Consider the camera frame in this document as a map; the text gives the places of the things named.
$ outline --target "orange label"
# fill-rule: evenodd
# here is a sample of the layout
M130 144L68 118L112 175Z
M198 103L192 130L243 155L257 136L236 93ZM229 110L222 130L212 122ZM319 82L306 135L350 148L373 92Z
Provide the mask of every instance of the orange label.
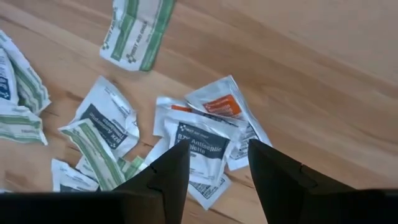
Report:
M172 105L173 110L180 110L180 111L185 111L185 112L192 112L191 108L187 108L184 106L178 106L178 105Z
M242 112L231 94L218 98L215 101L205 103L203 106L206 108L207 112L222 116L236 116Z

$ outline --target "alcohol prep pad packet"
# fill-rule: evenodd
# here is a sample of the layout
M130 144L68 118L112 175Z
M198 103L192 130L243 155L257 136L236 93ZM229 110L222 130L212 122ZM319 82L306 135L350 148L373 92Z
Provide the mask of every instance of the alcohol prep pad packet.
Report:
M18 105L17 80L7 53L0 48L0 98Z
M139 139L137 114L120 91L99 77L70 124L90 119L116 157L129 152Z
M135 157L131 161L130 166L124 172L126 181L133 178L137 174L137 171L140 169L142 163L144 163L144 160L139 156Z
M58 129L75 143L95 173L101 190L110 191L126 181L111 148L90 119Z
M66 162L52 159L51 172L54 192L93 192L98 188L97 182L71 168Z
M25 106L9 104L0 98L0 138L19 143L48 144L43 122Z
M266 132L251 113L243 94L231 75L187 94L185 99L190 106L197 110L248 121L249 125L242 139L241 147L234 150L228 159L230 170L249 165L248 145L250 139L259 139L272 145Z
M39 115L51 103L47 88L21 51L2 30L0 47L6 51L14 69L19 105L26 106Z
M190 141L190 181L216 186L227 158L241 138L241 129L199 114L170 110L165 117L169 148Z
M129 71L149 71L175 0L114 0L111 27L99 54Z
M154 136L168 136L164 128L164 118L169 110L192 112L192 109L188 107L185 101L176 100L168 96L158 96L156 98Z
M208 210L231 184L230 179L223 174L217 186L198 184L190 181L188 192L205 210Z

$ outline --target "dark blue label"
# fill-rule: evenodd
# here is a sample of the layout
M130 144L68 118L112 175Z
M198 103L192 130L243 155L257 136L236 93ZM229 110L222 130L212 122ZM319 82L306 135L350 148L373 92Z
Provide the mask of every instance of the dark blue label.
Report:
M0 97L6 100L11 99L10 86L8 84L8 79L0 77Z
M92 104L81 116L81 119L86 118L93 122L101 137L105 139L111 149L116 149L127 138L124 131L121 131L112 121L102 115Z
M64 186L62 184L60 185L60 191L61 192L80 192L80 190L76 190L71 187Z
M190 141L191 152L204 155L210 159L222 159L229 143L227 138L179 122L174 144L184 139Z

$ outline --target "white wrapper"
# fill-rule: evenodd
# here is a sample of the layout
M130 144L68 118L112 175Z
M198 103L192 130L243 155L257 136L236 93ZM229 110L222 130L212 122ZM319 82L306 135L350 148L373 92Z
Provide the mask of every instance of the white wrapper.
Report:
M231 186L231 181L223 174L217 186L189 182L188 192L205 210L208 210L229 186Z
M76 165L76 169L78 169L82 174L96 180L95 173L91 168L90 164L85 161L86 159L80 159L79 163ZM126 161L123 158L119 158L117 164L120 168L120 171L124 174L126 180L129 180L136 174L138 167L144 162L144 160L137 156L132 162Z
M164 128L164 118L169 110L192 112L192 109L188 107L185 101L176 100L167 96L158 96L156 99L154 136L168 136Z
M99 77L70 124L90 119L116 157L129 152L139 139L137 114L129 102L104 77Z
M0 98L0 138L20 143L47 145L42 120L25 106L15 106Z
M152 68L174 0L114 0L100 55L129 71Z
M126 181L111 148L90 119L69 124L59 131L68 136L85 156L101 190L113 190Z
M31 112L39 115L51 103L49 93L42 80L21 51L2 30L0 30L0 47L6 51L14 69L20 97L19 104L28 107Z
M71 168L66 162L51 160L54 192L96 191L98 183Z
M190 141L190 181L216 186L227 158L240 144L241 130L199 114L170 110L165 117L169 148L184 139Z
M251 113L231 75L187 94L185 99L196 110L248 121L249 125L241 140L241 147L235 149L228 159L230 170L249 165L248 144L250 139L259 139L270 146L272 145L258 120Z
M18 105L17 80L7 53L0 48L0 98Z

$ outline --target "black object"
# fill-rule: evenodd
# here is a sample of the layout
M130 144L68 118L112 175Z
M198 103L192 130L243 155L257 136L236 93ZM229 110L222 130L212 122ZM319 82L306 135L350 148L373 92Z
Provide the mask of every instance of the black object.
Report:
M180 223L188 145L180 141L112 192L1 194L0 223Z
M112 192L0 194L0 223L178 224L189 162L180 141ZM249 163L269 224L398 223L397 190L352 189L256 140Z
M355 190L257 140L249 163L268 224L398 223L398 190Z

